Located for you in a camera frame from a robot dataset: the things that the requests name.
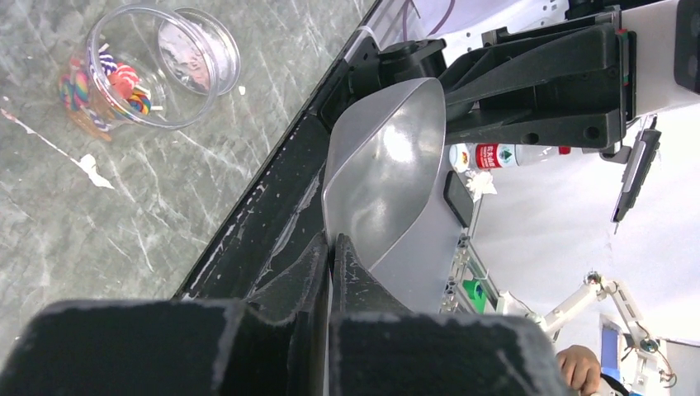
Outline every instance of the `person's hand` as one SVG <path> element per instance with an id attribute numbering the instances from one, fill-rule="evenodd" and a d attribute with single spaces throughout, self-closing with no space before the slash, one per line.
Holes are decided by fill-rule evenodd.
<path id="1" fill-rule="evenodd" d="M 573 345 L 556 354 L 564 382 L 583 396 L 594 394 L 600 386 L 600 363 L 593 351 Z"/>

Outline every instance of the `gray marble surface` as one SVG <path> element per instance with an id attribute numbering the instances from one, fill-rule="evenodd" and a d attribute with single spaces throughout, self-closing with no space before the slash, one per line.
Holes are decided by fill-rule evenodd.
<path id="1" fill-rule="evenodd" d="M 240 80 L 191 127 L 107 143 L 65 115 L 56 78 L 122 2 L 0 0 L 0 107 L 20 121 L 0 117 L 0 359 L 53 301 L 172 295 L 372 0 L 159 3 L 219 17 Z M 77 166 L 86 154 L 113 190 Z"/>

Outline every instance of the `smartphone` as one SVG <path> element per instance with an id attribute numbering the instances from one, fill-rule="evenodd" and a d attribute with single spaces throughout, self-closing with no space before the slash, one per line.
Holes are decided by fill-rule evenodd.
<path id="1" fill-rule="evenodd" d="M 471 216 L 474 214 L 474 201 L 455 171 L 447 174 L 444 197 L 462 227 L 469 228 Z"/>

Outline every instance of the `bottle label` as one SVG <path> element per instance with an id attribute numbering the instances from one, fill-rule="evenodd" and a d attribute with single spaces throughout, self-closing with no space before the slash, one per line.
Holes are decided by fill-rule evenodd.
<path id="1" fill-rule="evenodd" d="M 515 144 L 477 144 L 476 166 L 479 169 L 516 167 Z"/>

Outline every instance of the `scratched black edge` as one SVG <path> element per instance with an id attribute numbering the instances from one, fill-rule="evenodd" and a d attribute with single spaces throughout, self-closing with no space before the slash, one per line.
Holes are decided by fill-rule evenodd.
<path id="1" fill-rule="evenodd" d="M 372 4 L 359 26 L 367 23 L 381 1 Z M 253 287 L 264 285 L 275 275 L 276 271 L 271 271 L 267 276 L 260 276 L 266 265 L 272 270 L 272 267 L 291 264 L 313 236 L 323 229 L 319 186 L 309 208 L 299 213 L 296 227 L 282 254 L 274 257 L 276 262 L 284 262 L 275 265 L 269 260 L 277 238 L 297 211 L 309 185 L 317 176 L 323 183 L 322 171 L 332 125 L 326 125 L 319 119 L 321 117 L 313 114 L 318 110 L 314 107 L 323 104 L 338 79 L 347 74 L 349 66 L 343 58 L 358 35 L 357 30 L 352 33 L 181 283 L 174 299 L 243 298 Z"/>

